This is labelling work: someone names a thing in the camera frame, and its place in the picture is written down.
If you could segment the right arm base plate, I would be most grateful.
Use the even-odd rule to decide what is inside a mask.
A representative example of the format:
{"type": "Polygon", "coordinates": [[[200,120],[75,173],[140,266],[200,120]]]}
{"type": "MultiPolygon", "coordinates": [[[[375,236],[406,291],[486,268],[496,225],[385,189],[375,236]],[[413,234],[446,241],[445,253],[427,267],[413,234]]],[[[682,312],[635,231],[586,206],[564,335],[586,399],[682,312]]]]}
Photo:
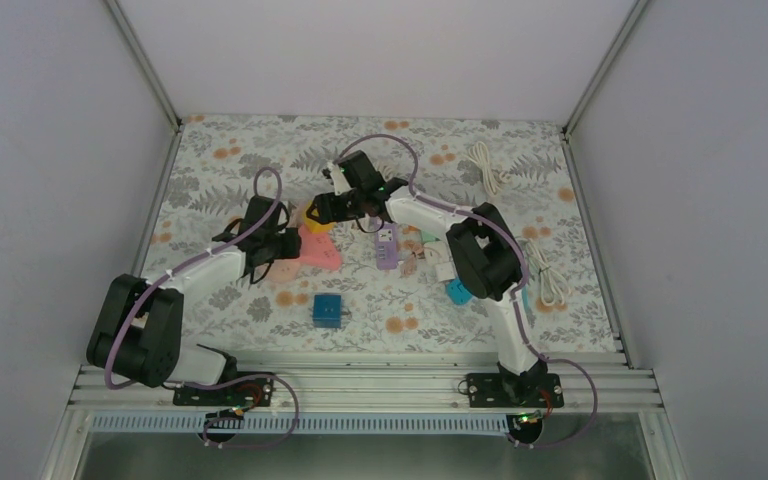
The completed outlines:
{"type": "Polygon", "coordinates": [[[470,373],[458,386],[471,408],[562,408],[565,406],[560,377],[547,373],[522,379],[501,373],[470,373]]]}

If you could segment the purple power strip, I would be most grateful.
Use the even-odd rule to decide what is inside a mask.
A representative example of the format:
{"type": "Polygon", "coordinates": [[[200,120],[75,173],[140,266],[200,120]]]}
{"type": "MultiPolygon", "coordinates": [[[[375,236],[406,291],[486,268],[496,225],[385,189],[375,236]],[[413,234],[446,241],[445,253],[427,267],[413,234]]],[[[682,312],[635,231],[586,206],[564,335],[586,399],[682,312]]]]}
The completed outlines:
{"type": "Polygon", "coordinates": [[[376,267],[382,271],[394,270],[399,265],[397,227],[382,223],[375,232],[376,267]]]}

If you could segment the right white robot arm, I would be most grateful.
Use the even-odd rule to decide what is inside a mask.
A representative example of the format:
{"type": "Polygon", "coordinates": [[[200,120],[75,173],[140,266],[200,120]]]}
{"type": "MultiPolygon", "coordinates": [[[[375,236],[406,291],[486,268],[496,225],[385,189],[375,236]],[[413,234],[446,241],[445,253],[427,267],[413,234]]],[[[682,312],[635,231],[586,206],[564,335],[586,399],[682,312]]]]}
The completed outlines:
{"type": "Polygon", "coordinates": [[[323,174],[334,190],[314,198],[308,212],[316,222],[376,217],[446,243],[457,279],[484,303],[491,321],[504,399],[525,407],[537,398],[548,367],[528,338],[520,297],[527,262],[499,210],[490,203],[458,206],[420,192],[404,179],[385,179],[362,151],[329,163],[323,174]]]}

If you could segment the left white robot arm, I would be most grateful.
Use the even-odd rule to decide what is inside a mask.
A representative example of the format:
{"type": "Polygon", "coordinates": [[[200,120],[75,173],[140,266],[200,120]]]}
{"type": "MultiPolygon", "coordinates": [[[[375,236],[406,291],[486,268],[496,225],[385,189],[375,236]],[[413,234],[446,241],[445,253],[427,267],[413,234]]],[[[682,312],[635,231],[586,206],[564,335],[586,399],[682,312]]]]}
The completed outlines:
{"type": "Polygon", "coordinates": [[[295,259],[301,238],[282,202],[257,195],[243,218],[229,223],[197,256],[145,279],[122,274],[110,284],[91,334],[86,357],[103,369],[106,386],[138,383],[198,385],[215,405],[238,391],[228,354],[183,341],[187,307],[242,278],[259,281],[258,268],[295,259]]]}

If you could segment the yellow cube socket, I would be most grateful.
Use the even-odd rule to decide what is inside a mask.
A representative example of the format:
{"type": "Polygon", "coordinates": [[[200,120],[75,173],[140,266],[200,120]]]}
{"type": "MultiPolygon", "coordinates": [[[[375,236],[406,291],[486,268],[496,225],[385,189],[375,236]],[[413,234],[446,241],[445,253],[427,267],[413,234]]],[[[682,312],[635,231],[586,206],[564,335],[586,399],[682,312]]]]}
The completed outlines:
{"type": "Polygon", "coordinates": [[[328,233],[335,227],[334,222],[321,223],[317,218],[318,210],[314,206],[314,202],[310,201],[303,211],[302,219],[304,226],[313,234],[328,233]]]}

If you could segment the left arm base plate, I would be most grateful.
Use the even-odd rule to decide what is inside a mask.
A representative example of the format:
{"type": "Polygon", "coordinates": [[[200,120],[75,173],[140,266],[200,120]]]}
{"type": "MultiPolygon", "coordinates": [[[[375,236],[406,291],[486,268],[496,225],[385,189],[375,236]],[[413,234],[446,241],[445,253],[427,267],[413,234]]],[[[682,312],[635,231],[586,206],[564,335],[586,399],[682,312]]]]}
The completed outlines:
{"type": "Polygon", "coordinates": [[[217,390],[192,387],[177,388],[172,403],[194,407],[268,407],[274,390],[274,380],[259,377],[217,390]]]}

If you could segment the dark blue cube socket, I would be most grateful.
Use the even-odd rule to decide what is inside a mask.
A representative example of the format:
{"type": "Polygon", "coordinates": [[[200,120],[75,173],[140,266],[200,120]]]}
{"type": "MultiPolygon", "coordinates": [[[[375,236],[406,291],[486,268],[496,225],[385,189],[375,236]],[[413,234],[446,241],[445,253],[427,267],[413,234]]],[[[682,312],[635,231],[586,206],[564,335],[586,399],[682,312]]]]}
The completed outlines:
{"type": "Polygon", "coordinates": [[[312,323],[315,328],[341,328],[342,296],[331,293],[316,294],[312,307],[312,323]]]}

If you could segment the pink triangular power strip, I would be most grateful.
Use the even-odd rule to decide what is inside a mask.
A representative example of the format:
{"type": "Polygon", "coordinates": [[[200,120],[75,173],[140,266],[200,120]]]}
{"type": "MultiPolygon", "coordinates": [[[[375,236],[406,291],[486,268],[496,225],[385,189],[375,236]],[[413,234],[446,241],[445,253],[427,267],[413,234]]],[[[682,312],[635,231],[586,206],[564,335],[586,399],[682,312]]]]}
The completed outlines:
{"type": "Polygon", "coordinates": [[[342,266],[342,257],[328,233],[314,233],[306,226],[298,229],[301,248],[298,261],[307,266],[337,271],[342,266]]]}

